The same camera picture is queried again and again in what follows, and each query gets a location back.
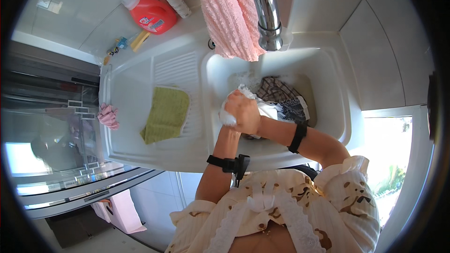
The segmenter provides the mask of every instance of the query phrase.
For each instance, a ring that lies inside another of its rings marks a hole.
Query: white bottle
[[[192,14],[191,9],[186,5],[183,0],[167,0],[170,6],[184,19]]]

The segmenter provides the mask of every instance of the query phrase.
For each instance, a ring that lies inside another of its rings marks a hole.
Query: green cloth
[[[149,118],[140,132],[145,144],[178,137],[188,109],[188,94],[179,89],[155,87]]]

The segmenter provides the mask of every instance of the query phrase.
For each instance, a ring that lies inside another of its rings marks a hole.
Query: red detergent bottle
[[[122,0],[133,20],[144,30],[162,34],[176,23],[175,11],[158,0]]]

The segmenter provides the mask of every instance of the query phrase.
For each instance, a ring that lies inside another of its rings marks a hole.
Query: woman
[[[323,171],[314,182],[295,169],[252,172],[230,189],[231,173],[209,164],[195,201],[170,214],[176,232],[166,253],[374,251],[380,223],[366,158],[350,157],[339,141],[310,127],[260,116],[256,101],[239,91],[225,110],[237,125],[222,127],[214,157],[234,158],[241,133],[254,134],[291,151],[297,144]]]

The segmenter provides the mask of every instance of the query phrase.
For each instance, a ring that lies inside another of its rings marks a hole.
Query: detergent bottle cap
[[[128,9],[132,10],[139,4],[139,0],[122,0],[122,4]]]

